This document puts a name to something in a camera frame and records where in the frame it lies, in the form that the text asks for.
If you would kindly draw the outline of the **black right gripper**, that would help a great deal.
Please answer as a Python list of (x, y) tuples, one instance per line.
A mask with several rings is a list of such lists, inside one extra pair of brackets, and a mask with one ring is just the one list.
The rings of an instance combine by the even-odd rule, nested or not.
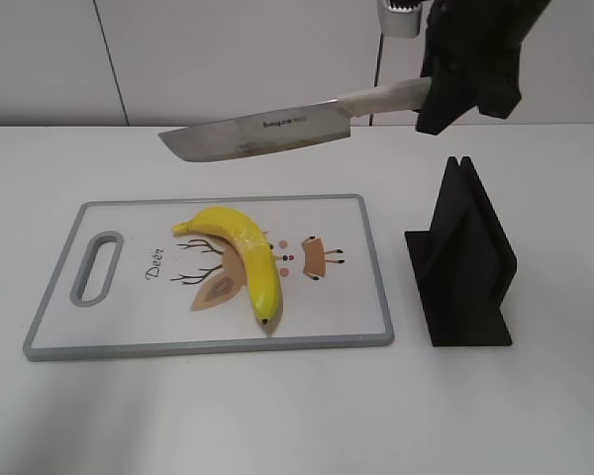
[[(422, 78), (430, 78), (415, 130), (440, 134), (474, 107), (507, 119), (522, 99), (521, 45), (550, 4), (436, 1), (427, 18)], [(469, 64), (453, 62), (486, 58)]]

